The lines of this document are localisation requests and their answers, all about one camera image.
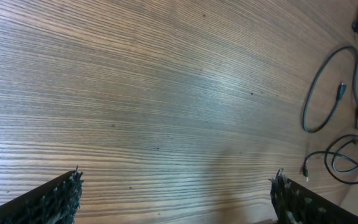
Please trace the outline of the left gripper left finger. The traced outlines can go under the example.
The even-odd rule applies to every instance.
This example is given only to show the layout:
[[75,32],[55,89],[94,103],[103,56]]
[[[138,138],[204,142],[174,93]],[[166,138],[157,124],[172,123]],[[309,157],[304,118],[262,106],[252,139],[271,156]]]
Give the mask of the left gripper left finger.
[[0,206],[0,224],[72,224],[80,207],[82,172],[71,170]]

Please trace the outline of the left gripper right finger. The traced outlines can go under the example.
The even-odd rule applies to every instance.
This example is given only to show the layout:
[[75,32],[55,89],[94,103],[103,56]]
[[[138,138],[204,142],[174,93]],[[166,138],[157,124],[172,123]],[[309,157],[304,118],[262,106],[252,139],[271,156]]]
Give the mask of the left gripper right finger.
[[358,216],[289,179],[279,169],[270,181],[279,224],[358,224]]

